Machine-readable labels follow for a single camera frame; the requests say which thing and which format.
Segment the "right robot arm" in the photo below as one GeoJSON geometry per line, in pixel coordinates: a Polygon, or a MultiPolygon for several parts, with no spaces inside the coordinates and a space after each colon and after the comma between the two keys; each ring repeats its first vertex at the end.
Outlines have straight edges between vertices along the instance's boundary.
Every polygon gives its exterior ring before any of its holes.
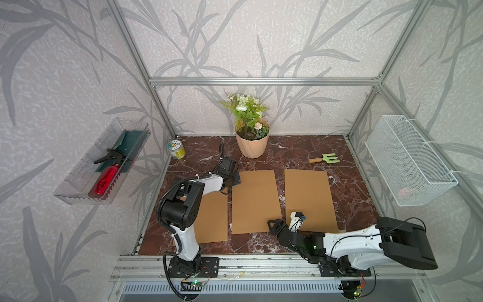
{"type": "Polygon", "coordinates": [[[423,271],[438,267],[426,225],[418,218],[380,217],[375,225],[353,232],[303,234],[299,229],[305,217],[294,215],[291,223],[269,220],[269,231],[281,246],[317,265],[323,277],[369,276],[371,268],[393,263],[423,271]]]}

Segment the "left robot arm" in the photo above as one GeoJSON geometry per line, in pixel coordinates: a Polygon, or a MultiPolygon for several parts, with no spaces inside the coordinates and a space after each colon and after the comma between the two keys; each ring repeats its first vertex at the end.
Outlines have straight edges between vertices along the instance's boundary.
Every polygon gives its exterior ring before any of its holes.
{"type": "Polygon", "coordinates": [[[194,223],[204,195],[222,192],[240,184],[238,163],[221,158],[215,168],[194,177],[178,177],[157,201],[157,222],[174,239],[176,253],[170,265],[175,276],[190,276],[202,270],[200,246],[196,241],[194,223]]]}

